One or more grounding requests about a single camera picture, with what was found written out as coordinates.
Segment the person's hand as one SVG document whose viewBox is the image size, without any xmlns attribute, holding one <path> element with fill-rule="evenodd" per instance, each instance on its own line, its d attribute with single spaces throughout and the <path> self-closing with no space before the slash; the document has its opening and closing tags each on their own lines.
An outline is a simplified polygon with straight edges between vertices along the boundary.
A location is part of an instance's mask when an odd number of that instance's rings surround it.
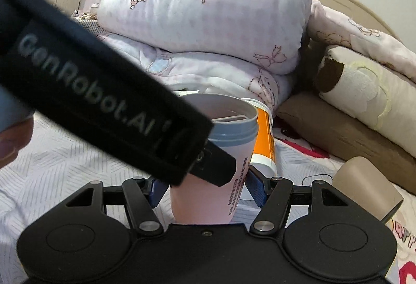
<svg viewBox="0 0 416 284">
<path fill-rule="evenodd" d="M 1 132 L 0 141 L 0 168 L 12 163 L 19 151 L 26 147 L 32 139 L 34 119 L 30 117 Z"/>
</svg>

